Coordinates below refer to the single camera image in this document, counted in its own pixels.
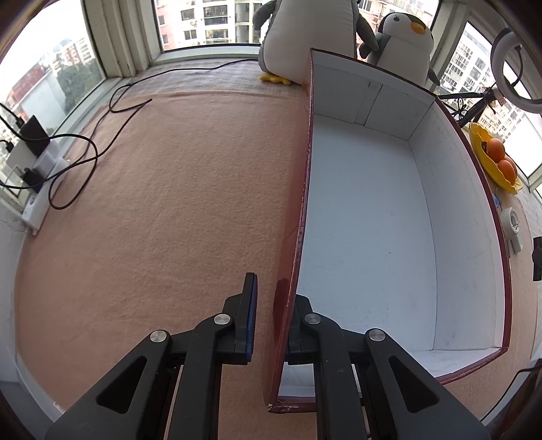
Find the orange fruit front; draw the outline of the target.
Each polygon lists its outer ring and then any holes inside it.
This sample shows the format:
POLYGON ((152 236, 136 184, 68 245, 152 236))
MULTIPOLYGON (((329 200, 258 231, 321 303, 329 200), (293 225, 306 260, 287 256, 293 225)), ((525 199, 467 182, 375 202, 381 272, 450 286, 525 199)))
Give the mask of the orange fruit front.
POLYGON ((504 157, 497 163, 497 167, 509 184, 514 185, 517 178, 515 163, 508 157, 504 157))

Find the black power adapter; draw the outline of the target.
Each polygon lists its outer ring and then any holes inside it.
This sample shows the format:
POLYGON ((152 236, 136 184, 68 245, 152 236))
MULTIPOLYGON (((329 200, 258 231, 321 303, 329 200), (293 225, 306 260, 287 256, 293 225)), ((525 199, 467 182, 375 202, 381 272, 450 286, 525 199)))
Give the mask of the black power adapter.
POLYGON ((49 146, 50 139, 40 121, 31 116, 20 128, 19 133, 30 152, 38 158, 49 146))

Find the white power strip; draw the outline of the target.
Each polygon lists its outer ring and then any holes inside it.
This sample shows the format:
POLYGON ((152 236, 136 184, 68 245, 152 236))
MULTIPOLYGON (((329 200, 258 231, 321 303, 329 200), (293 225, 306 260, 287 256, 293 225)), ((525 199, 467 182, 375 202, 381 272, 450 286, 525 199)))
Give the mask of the white power strip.
POLYGON ((49 198, 57 192, 69 165, 57 140, 51 140, 36 156, 23 142, 1 161, 1 193, 17 197, 25 225, 36 235, 49 211, 49 198))

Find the white round plug-in device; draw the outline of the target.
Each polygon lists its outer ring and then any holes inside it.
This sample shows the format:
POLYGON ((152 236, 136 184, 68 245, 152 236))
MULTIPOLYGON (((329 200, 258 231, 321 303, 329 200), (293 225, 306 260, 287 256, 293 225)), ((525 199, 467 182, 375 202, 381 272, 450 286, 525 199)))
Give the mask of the white round plug-in device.
POLYGON ((520 221, 512 207, 505 208, 500 213, 503 234, 512 248, 512 252, 518 254, 523 250, 523 243, 520 237, 520 221))

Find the red white cardboard box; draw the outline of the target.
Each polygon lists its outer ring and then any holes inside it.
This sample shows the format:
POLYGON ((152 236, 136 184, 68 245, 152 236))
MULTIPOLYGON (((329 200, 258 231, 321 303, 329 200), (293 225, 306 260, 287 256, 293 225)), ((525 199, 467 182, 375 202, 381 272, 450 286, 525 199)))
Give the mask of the red white cardboard box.
POLYGON ((308 58, 278 263, 265 400, 310 412, 286 360, 298 296, 343 329, 377 327, 442 383, 506 352, 512 286, 499 214, 442 102, 323 50, 308 58))

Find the small plush penguin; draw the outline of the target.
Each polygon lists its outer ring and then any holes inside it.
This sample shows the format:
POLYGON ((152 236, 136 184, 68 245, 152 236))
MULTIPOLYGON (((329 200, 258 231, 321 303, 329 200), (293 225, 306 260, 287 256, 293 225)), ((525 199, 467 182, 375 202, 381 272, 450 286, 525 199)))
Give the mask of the small plush penguin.
POLYGON ((427 81, 439 86, 440 81, 430 67, 434 48, 432 31, 418 17, 401 12, 391 12, 382 18, 375 35, 378 50, 366 43, 358 49, 367 63, 392 72, 421 87, 427 81))

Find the orange fruit middle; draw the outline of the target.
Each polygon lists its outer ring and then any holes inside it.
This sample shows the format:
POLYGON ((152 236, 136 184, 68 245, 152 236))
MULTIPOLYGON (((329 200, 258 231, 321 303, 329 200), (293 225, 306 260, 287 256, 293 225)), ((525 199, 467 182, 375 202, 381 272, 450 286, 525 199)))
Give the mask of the orange fruit middle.
POLYGON ((498 163, 505 157, 505 148, 502 141, 496 137, 490 138, 486 142, 486 153, 495 163, 498 163))

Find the yellow leaf-shaped fruit tray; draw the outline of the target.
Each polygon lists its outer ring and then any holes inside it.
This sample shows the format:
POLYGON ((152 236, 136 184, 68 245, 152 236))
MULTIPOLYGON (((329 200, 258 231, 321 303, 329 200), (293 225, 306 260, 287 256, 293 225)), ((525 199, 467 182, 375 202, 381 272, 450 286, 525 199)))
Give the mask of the yellow leaf-shaped fruit tray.
POLYGON ((515 163, 506 155, 503 143, 483 126, 470 123, 470 144, 489 177, 506 193, 516 195, 523 188, 515 163))

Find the orange fruit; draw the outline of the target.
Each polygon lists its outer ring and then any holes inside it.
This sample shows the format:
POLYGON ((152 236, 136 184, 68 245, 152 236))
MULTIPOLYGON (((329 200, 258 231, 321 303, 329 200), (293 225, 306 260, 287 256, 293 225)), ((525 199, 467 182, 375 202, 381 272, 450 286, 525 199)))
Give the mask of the orange fruit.
POLYGON ((517 178, 515 163, 508 157, 504 157, 497 163, 497 167, 509 184, 514 185, 517 178))
POLYGON ((486 153, 495 163, 498 163, 505 157, 505 148, 502 141, 496 137, 490 138, 486 142, 486 153))

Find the pink felt mat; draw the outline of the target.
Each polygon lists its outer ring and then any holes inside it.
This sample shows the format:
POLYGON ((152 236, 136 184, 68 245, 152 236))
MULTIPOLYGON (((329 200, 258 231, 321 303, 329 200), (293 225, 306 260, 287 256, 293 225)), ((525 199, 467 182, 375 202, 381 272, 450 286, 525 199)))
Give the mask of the pink felt mat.
MULTIPOLYGON (((18 355, 65 413, 152 331, 175 334, 218 313, 258 278, 252 361, 222 374, 222 439, 314 439, 316 415, 271 412, 265 381, 299 89, 129 96, 97 141, 112 149, 81 196, 50 211, 24 246, 15 306, 18 355)), ((511 339, 505 353, 444 383, 480 416, 532 357, 537 290, 531 247, 509 253, 511 339)))

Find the large plush penguin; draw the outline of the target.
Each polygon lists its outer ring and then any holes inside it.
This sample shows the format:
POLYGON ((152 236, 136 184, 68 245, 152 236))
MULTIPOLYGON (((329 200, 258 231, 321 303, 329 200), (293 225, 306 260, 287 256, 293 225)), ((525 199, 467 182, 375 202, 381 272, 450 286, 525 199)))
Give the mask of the large plush penguin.
POLYGON ((356 58, 356 40, 378 49, 373 29, 356 1, 269 1, 253 14, 253 28, 267 25, 258 53, 264 83, 301 84, 312 49, 356 58))

